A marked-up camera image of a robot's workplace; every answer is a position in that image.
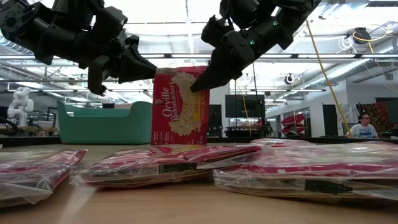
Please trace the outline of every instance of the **person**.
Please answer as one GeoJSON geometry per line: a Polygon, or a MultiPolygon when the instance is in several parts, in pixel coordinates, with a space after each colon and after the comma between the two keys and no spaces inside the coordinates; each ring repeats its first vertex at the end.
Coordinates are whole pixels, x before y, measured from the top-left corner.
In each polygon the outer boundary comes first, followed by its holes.
{"type": "Polygon", "coordinates": [[[370,124],[371,118],[369,115],[364,114],[358,117],[358,124],[355,124],[350,130],[354,138],[379,138],[376,129],[370,124]]]}

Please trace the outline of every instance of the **wooden table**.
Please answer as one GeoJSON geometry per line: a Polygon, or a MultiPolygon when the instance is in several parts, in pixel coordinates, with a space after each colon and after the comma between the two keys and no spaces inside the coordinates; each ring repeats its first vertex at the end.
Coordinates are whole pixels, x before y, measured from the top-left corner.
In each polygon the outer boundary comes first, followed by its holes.
{"type": "MultiPolygon", "coordinates": [[[[66,148],[89,149],[83,160],[88,163],[132,146],[48,145],[2,151],[66,148]]],[[[210,180],[126,190],[75,187],[64,181],[36,205],[0,210],[0,223],[397,224],[397,211],[397,206],[363,208],[241,195],[221,190],[210,180]]]]}

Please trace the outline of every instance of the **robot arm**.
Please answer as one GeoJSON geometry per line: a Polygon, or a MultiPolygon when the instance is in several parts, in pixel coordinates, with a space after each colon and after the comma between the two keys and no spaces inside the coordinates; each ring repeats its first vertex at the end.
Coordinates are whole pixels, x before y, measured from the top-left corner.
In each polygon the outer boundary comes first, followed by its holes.
{"type": "Polygon", "coordinates": [[[191,86],[196,92],[238,79],[242,70],[276,44],[286,49],[293,33],[321,0],[222,0],[222,19],[211,17],[201,39],[214,46],[209,67],[191,86]],[[279,7],[276,16],[271,16],[279,7]],[[232,21],[240,31],[234,31],[232,21]]]}
{"type": "Polygon", "coordinates": [[[4,37],[35,53],[50,65],[54,55],[88,67],[88,88],[102,95],[102,81],[119,83],[154,78],[156,66],[138,52],[138,36],[127,37],[127,17],[103,0],[56,0],[51,9],[41,2],[8,0],[0,5],[4,37]]]}

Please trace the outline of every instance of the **popcorn box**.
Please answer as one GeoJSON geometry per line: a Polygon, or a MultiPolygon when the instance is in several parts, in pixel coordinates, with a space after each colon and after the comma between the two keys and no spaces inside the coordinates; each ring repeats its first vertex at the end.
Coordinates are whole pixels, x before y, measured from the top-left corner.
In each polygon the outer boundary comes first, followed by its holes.
{"type": "Polygon", "coordinates": [[[192,93],[206,67],[161,68],[154,80],[152,145],[206,144],[210,90],[192,93]]]}

